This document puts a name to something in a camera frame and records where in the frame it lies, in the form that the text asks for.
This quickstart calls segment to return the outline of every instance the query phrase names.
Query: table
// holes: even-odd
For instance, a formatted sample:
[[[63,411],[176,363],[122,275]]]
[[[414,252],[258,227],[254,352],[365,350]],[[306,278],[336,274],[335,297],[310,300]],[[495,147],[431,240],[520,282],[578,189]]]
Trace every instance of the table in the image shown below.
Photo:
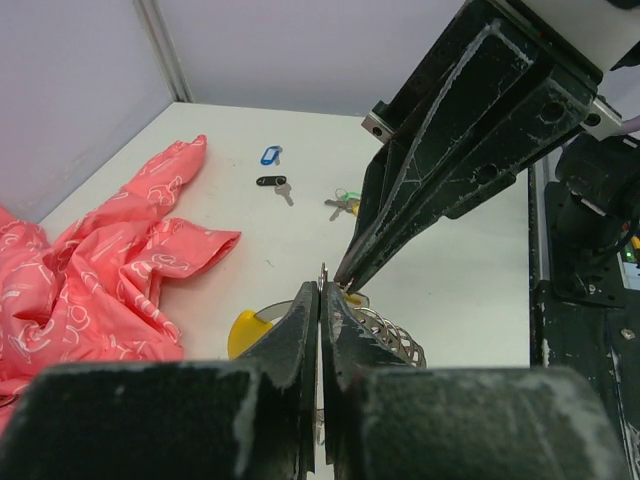
[[[49,238],[126,183],[175,140],[209,139],[205,166],[171,215],[212,229],[242,231],[238,246],[209,272],[166,281],[161,310],[183,329],[189,359],[226,358],[237,315],[293,298],[330,277],[351,239],[355,217],[329,221],[337,188],[360,190],[380,143],[360,118],[175,103],[58,206],[41,225]],[[281,164],[263,166],[270,145]],[[289,178],[295,204],[262,175]],[[441,219],[412,240],[364,288],[372,307],[404,327],[429,367],[527,366],[529,272],[526,177],[462,219]]]

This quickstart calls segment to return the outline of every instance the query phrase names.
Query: patterned cloth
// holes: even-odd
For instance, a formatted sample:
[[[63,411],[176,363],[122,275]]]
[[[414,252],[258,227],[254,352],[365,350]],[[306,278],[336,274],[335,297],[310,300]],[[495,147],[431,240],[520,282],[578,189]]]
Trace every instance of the patterned cloth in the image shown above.
[[[206,148],[204,135],[174,143],[52,245],[0,207],[0,431],[49,365],[182,359],[180,330],[158,309],[162,279],[213,266],[240,237],[162,218]]]

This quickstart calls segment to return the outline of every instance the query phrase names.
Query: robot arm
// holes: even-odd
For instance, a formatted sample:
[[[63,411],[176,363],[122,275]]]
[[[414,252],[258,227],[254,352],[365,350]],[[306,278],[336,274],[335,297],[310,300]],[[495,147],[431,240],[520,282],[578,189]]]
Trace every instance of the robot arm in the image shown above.
[[[360,289],[441,216],[464,215],[581,131],[597,140],[619,133],[597,87],[603,72],[634,61],[640,9],[618,8],[633,4],[467,2],[363,123],[384,145],[335,281]]]

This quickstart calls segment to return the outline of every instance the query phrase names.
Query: yellow tool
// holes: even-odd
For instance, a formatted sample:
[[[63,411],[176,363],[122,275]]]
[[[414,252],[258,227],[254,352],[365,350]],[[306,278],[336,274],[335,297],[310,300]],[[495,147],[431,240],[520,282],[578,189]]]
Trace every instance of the yellow tool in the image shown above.
[[[351,295],[345,294],[345,301],[352,307],[368,307],[369,298],[360,293]],[[256,343],[264,334],[273,328],[273,322],[284,317],[292,300],[286,302],[274,303],[259,312],[253,310],[245,310],[231,326],[229,339],[227,340],[227,354],[233,360],[242,355],[254,343]]]

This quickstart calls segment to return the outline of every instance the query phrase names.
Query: cloth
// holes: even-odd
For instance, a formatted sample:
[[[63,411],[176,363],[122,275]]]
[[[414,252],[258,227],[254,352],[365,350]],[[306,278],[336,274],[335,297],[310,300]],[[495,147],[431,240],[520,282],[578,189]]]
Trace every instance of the cloth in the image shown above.
[[[0,207],[0,431],[49,365],[183,358],[180,330],[158,309],[162,279],[211,267],[240,237],[162,219],[206,145],[204,135],[174,143],[52,245]]]

